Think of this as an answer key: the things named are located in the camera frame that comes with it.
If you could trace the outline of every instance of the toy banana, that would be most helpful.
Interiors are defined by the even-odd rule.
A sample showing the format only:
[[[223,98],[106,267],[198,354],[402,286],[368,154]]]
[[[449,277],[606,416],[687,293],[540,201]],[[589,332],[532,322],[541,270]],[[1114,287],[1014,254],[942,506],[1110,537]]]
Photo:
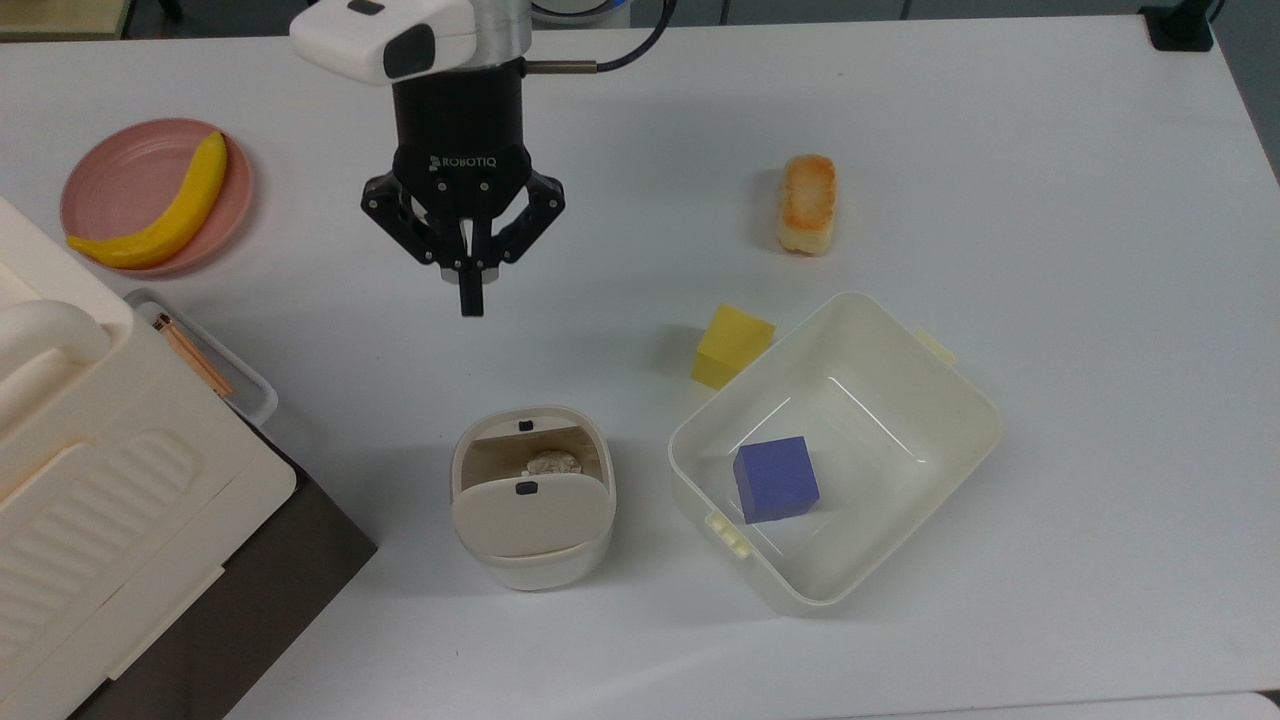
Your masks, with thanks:
[[[67,245],[109,268],[137,270],[164,263],[205,224],[225,176],[227,142],[220,132],[214,132],[196,147],[178,195],[154,223],[109,240],[70,236]]]

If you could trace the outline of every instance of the toast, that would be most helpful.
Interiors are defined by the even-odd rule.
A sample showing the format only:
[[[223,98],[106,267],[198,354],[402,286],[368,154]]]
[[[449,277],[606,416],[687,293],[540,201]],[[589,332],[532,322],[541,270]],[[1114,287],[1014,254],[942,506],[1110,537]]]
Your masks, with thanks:
[[[836,164],[822,155],[787,163],[778,210],[778,242],[791,252],[822,255],[836,222]]]

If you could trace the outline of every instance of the blue cube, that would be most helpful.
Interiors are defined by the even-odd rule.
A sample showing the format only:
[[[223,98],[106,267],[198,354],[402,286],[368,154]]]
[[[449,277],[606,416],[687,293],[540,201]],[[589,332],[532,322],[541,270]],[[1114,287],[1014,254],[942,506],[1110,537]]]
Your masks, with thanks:
[[[744,445],[733,478],[748,523],[804,515],[818,502],[818,480],[803,437]]]

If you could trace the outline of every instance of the white lid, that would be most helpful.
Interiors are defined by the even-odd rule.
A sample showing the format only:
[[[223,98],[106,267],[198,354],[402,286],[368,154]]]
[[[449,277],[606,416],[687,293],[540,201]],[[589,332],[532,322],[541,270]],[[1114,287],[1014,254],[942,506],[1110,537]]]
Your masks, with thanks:
[[[605,532],[612,516],[608,488],[580,473],[489,480],[453,500],[453,524],[462,544],[497,557],[581,544]]]

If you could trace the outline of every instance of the white plastic bin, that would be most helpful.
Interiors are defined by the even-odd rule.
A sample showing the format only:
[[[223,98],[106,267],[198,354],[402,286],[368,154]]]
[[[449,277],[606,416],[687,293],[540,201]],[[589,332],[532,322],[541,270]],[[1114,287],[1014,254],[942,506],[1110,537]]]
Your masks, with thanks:
[[[676,501],[778,612],[844,600],[1000,439],[995,405],[864,295],[837,295],[672,436]],[[732,462],[803,436],[820,498],[746,524]]]

